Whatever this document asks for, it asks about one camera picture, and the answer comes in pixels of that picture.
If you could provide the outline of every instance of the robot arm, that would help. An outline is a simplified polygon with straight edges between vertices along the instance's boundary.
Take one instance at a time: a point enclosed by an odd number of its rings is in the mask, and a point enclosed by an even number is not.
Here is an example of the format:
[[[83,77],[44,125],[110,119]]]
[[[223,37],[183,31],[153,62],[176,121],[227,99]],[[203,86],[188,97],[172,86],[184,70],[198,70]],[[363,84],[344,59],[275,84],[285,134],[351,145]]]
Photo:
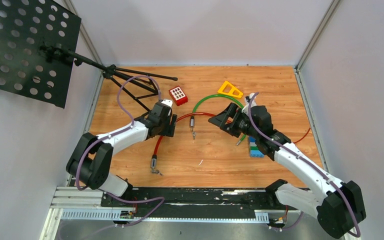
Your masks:
[[[239,137],[242,133],[255,138],[255,143],[263,154],[267,155],[272,161],[288,168],[311,190],[306,191],[294,187],[287,181],[279,179],[266,187],[266,191],[272,194],[272,198],[275,201],[309,214],[318,220],[321,227],[329,235],[334,238],[340,238],[351,230],[354,224],[344,200],[330,184],[335,183],[340,187],[350,203],[357,222],[360,223],[366,218],[362,192],[356,183],[353,181],[344,183],[341,179],[330,175],[306,157],[295,144],[291,143],[287,136],[274,129],[272,117],[267,112],[265,106],[256,105],[252,102],[251,112],[252,119],[258,129],[283,147],[262,137],[252,126],[248,117],[248,104],[241,109],[235,103],[231,103],[223,112],[210,118],[208,121],[234,137]],[[229,118],[232,119],[231,123],[227,123]],[[309,164],[316,167],[328,176],[329,179],[325,180],[313,167],[298,159],[298,157],[284,147],[305,158]]]
[[[172,105],[171,100],[164,99],[157,102],[146,117],[135,118],[133,125],[128,124],[97,136],[89,132],[83,134],[67,163],[66,171],[75,176],[86,149],[96,140],[104,138],[105,140],[96,144],[88,152],[80,169],[79,180],[91,189],[101,189],[118,197],[122,196],[132,185],[110,173],[112,156],[135,143],[157,135],[173,137],[177,115],[173,114]],[[95,154],[93,160],[89,154]]]

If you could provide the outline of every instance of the yellow triangle toy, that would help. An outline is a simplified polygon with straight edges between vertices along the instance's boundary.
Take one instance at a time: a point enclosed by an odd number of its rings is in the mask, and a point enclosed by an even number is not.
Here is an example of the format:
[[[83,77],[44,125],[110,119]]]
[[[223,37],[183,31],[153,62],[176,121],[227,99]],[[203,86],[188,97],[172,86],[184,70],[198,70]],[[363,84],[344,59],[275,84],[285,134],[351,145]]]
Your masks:
[[[225,88],[230,87],[229,92],[225,92]],[[241,91],[239,91],[235,86],[233,86],[230,82],[224,81],[223,85],[218,89],[217,93],[227,95],[234,98],[242,98],[244,95]]]

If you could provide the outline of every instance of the red block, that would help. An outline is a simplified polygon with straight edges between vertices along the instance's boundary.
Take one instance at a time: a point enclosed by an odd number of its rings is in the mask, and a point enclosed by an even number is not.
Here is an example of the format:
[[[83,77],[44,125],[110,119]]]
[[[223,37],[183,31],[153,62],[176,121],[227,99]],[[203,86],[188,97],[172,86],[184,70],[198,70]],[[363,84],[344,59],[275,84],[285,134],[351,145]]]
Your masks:
[[[186,96],[185,92],[183,92],[180,86],[176,86],[168,90],[168,93],[170,93],[171,98],[173,99],[173,101],[176,103],[177,106],[180,106],[188,102],[188,97]]]

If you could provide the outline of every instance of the black perforated panel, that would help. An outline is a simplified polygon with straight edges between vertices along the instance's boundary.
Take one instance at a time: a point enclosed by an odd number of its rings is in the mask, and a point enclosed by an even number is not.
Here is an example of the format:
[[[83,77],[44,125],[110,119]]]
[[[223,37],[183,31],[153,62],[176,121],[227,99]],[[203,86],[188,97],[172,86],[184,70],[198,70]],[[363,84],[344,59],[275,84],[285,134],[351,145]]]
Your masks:
[[[64,108],[73,60],[47,59],[39,48],[75,51],[80,23],[52,0],[0,0],[0,90]]]

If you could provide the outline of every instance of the white wall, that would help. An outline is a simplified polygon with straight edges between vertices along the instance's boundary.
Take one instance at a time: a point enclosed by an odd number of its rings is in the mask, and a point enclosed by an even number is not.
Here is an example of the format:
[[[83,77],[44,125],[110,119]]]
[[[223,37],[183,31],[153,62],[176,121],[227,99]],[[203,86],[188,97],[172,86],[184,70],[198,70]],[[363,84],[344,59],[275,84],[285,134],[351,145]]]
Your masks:
[[[102,61],[294,65],[331,0],[72,0]]]
[[[363,239],[384,239],[384,2],[342,1],[302,74],[329,170],[362,188]]]
[[[82,39],[77,52],[91,57]],[[0,240],[39,238],[98,77],[92,67],[74,67],[65,109],[0,90]]]

